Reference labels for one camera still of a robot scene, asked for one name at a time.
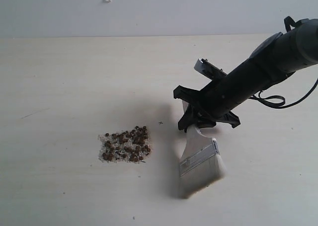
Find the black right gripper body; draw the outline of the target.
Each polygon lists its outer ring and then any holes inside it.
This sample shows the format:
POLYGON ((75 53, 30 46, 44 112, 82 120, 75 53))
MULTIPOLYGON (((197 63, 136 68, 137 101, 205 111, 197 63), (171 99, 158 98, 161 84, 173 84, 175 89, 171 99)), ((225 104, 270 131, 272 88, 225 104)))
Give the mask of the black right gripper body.
POLYGON ((197 115, 210 116, 216 122, 229 123, 233 128, 240 124, 231 112, 263 88, 263 71, 251 60, 246 60, 219 81, 212 80, 201 90, 178 86, 175 99, 191 104, 197 115))

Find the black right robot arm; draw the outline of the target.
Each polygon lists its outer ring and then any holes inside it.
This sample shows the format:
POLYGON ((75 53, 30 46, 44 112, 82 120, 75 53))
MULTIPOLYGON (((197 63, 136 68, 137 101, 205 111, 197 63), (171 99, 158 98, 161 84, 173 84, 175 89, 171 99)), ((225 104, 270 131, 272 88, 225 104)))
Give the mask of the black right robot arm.
POLYGON ((198 59, 195 70, 211 80, 201 90, 178 86, 173 91, 175 99, 187 103, 185 112, 178 121, 178 129, 186 131, 189 126, 212 128, 216 123, 228 123, 232 128, 240 120, 232 110, 248 99, 273 108, 284 109, 299 104, 311 94, 298 101, 286 104, 280 95, 262 98, 268 88, 279 84, 296 71, 318 63, 318 21, 284 19, 286 33, 278 32, 262 42, 252 54, 229 74, 217 68, 206 59, 198 59))

